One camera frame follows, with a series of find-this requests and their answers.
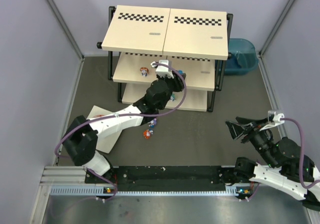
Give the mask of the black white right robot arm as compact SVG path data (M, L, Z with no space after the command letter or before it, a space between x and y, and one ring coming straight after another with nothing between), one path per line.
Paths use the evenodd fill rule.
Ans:
M287 118L272 112L265 119L237 117L226 121L232 139L250 142L267 167L245 157L236 160L234 174L238 181L260 183L286 193L313 211L320 210L320 171L315 162L304 154L303 144L288 137L274 142L271 129Z

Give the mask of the orange lion Doraemon figure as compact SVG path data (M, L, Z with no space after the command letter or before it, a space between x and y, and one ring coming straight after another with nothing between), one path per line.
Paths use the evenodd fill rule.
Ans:
M147 67L141 67L140 69L142 77L147 77L149 74L149 69Z

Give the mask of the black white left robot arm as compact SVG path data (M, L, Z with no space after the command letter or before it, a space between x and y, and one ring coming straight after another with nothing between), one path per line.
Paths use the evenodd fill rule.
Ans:
M158 77L142 98L118 112L91 119L77 116L62 142L73 164L91 169L100 176L110 172L112 165L97 151L99 140L152 121L160 110L165 109L174 92L184 90L186 76L185 73L174 73L173 78Z

